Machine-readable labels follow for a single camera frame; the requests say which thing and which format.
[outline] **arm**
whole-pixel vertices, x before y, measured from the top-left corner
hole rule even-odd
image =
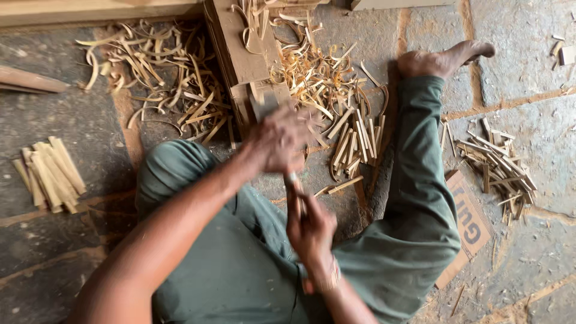
[[[336,216],[313,195],[305,195],[293,185],[288,185],[287,189],[286,233],[308,271],[309,278],[303,282],[304,291],[313,293],[319,283],[329,280],[335,271],[331,249]],[[300,215],[299,200],[306,206],[307,216]],[[340,277],[336,287],[321,294],[336,324],[378,323],[344,276]]]
[[[150,323],[152,294],[202,229],[259,172],[290,172],[306,129],[287,106],[267,118],[230,160],[138,224],[84,285],[68,323]]]

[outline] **bundle of wooden sticks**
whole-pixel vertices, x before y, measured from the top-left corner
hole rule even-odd
[[[34,205],[39,209],[48,207],[53,213],[62,212],[62,205],[74,214],[78,198],[86,192],[86,184],[72,162],[62,140],[48,137],[50,144],[38,142],[22,149],[22,159],[13,160],[14,167],[22,176],[32,194]]]
[[[495,187],[501,194],[504,205],[502,222],[520,219],[524,207],[534,203],[534,181],[528,167],[522,163],[522,157],[516,155],[515,136],[494,130],[486,118],[481,119],[484,135],[482,138],[470,131],[468,141],[456,140],[456,148],[462,150],[461,156],[483,177],[483,191],[488,193]]]

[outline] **hand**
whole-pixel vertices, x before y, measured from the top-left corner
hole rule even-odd
[[[241,152],[249,156],[258,172],[289,174],[304,166],[304,156],[295,154],[309,139],[307,111],[296,112],[293,104],[284,104],[256,126]]]
[[[312,285],[306,285],[305,282],[305,292],[312,293],[314,284],[325,281],[334,270],[331,250],[338,222],[336,215],[329,212],[313,195],[306,195],[293,185],[288,185],[286,189],[288,205],[286,234],[312,281]],[[300,200],[304,202],[305,215],[301,213]]]

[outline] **leg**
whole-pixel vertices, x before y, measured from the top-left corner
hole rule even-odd
[[[399,68],[408,78],[399,85],[396,153],[384,219],[334,249],[342,273],[385,323],[410,319],[460,249],[438,124],[443,79],[468,59],[487,54],[486,48],[474,50],[477,43],[467,44],[400,58]]]
[[[141,219],[208,172],[217,159],[187,141],[163,143],[138,175]],[[153,297],[165,321],[244,323],[290,319],[297,269],[285,216],[248,186],[210,221]]]

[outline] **man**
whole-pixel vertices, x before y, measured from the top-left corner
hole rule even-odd
[[[404,80],[384,219],[336,247],[336,217],[313,196],[288,186],[286,219],[244,185],[302,166],[293,152],[308,132],[291,109],[268,117],[222,164],[195,143],[157,146],[138,175],[142,221],[94,271],[69,323],[150,323],[153,310],[178,323],[410,319],[460,249],[438,143],[441,89],[459,66],[494,52],[466,41],[398,60]]]

